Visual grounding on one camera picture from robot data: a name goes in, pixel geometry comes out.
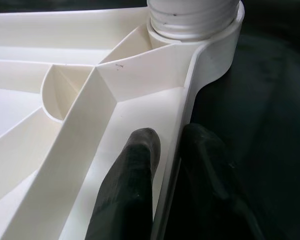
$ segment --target white threaded cap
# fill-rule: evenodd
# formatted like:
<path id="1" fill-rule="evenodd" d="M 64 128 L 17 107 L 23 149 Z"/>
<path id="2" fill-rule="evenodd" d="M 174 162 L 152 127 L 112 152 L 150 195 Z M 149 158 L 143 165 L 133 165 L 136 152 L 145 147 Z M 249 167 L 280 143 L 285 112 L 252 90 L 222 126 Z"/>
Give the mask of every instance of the white threaded cap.
<path id="1" fill-rule="evenodd" d="M 225 29 L 239 0 L 147 0 L 153 29 L 163 37 L 199 41 Z"/>

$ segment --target cylindrical boss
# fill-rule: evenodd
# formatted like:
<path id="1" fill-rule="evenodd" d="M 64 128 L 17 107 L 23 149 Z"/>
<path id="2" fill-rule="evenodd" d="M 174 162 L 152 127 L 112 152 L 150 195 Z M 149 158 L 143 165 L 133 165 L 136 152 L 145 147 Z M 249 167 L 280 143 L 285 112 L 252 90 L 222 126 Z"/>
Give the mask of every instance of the cylindrical boss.
<path id="1" fill-rule="evenodd" d="M 237 14 L 239 0 L 147 0 L 147 5 L 159 35 L 190 42 L 225 29 Z"/>

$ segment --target plastic tray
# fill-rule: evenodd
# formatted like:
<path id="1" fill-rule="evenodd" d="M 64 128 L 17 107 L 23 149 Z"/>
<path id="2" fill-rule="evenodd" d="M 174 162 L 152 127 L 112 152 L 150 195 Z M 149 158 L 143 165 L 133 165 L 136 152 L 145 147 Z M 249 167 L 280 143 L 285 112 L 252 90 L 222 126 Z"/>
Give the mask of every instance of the plastic tray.
<path id="1" fill-rule="evenodd" d="M 195 96 L 230 67 L 244 8 L 201 42 L 157 35 L 148 9 L 0 14 L 0 238 L 83 240 L 130 133 L 156 130 L 153 239 Z"/>

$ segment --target white plastic part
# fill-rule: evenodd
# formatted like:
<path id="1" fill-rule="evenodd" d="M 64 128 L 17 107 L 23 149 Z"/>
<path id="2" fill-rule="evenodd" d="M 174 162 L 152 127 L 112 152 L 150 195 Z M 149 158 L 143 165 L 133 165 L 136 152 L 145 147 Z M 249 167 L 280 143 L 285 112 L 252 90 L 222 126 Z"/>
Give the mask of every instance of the white plastic part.
<path id="1" fill-rule="evenodd" d="M 0 116 L 0 239 L 83 240 L 102 180 L 144 127 L 161 141 L 151 236 L 161 239 L 181 129 L 198 90 L 230 67 L 243 17 L 240 4 L 223 31 L 182 43 L 156 33 L 147 8 L 0 14 L 0 101 L 15 104 Z"/>
<path id="2" fill-rule="evenodd" d="M 225 29 L 239 0 L 147 0 L 151 25 L 168 39 L 200 41 Z"/>

